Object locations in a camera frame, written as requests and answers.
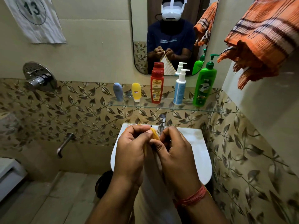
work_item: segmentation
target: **floor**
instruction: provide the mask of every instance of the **floor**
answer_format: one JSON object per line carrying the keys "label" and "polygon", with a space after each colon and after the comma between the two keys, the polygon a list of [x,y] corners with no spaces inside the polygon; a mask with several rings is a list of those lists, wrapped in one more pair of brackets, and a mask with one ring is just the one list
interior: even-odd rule
{"label": "floor", "polygon": [[0,202],[0,223],[84,224],[99,201],[99,177],[61,172],[53,183],[23,182]]}

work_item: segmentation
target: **hand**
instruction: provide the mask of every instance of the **hand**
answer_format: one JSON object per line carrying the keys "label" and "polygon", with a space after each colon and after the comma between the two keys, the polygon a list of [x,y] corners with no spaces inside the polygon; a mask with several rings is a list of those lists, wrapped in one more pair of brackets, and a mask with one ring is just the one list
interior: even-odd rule
{"label": "hand", "polygon": [[150,145],[158,153],[165,177],[173,185],[179,199],[192,196],[200,189],[201,182],[191,144],[174,126],[164,129],[160,140],[151,139]]}
{"label": "hand", "polygon": [[175,54],[171,48],[168,48],[165,53],[168,60],[173,61],[175,59]]}
{"label": "hand", "polygon": [[130,125],[119,137],[116,154],[114,179],[121,179],[140,187],[143,181],[143,147],[152,137],[151,126]]}
{"label": "hand", "polygon": [[161,46],[158,46],[157,48],[155,48],[154,52],[155,52],[155,57],[157,59],[160,59],[164,54],[163,48]]}

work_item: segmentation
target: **red thread bracelet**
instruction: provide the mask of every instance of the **red thread bracelet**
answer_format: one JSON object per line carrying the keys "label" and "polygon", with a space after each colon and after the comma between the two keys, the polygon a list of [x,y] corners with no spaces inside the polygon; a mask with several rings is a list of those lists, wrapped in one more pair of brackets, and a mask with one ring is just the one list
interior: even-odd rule
{"label": "red thread bracelet", "polygon": [[206,187],[204,185],[202,185],[200,187],[200,189],[192,196],[188,197],[187,199],[179,200],[178,202],[176,202],[175,207],[177,208],[180,205],[188,206],[191,204],[198,203],[199,201],[201,201],[204,198],[206,192],[207,192]]}

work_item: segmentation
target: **white sink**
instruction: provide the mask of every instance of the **white sink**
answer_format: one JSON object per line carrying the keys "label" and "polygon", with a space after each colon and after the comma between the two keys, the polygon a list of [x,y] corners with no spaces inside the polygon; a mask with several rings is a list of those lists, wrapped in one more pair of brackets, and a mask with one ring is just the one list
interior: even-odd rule
{"label": "white sink", "polygon": [[[111,159],[110,159],[110,165],[112,170],[114,170],[115,152],[116,152],[116,145],[117,145],[118,138],[129,125],[132,124],[124,123],[117,137],[116,143],[114,145],[111,154]],[[158,126],[155,125],[151,125],[151,126],[156,130],[158,129]],[[181,128],[181,127],[178,127],[178,130],[184,135],[184,137],[192,145],[198,177],[203,184],[207,184],[212,177],[212,163],[207,150],[207,146],[205,144],[202,135],[202,131],[199,129]]]}

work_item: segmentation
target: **glass shelf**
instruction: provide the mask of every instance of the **glass shelf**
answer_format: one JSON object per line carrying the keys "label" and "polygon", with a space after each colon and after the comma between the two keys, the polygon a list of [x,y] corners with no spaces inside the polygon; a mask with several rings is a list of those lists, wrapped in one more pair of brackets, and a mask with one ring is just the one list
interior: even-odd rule
{"label": "glass shelf", "polygon": [[207,100],[203,107],[195,107],[192,104],[192,100],[184,99],[181,105],[175,105],[173,98],[162,98],[161,103],[153,104],[150,97],[141,97],[140,102],[136,103],[133,98],[128,96],[124,96],[123,101],[117,101],[115,97],[112,97],[108,103],[109,106],[217,112],[217,110],[214,110],[215,104],[216,101]]}

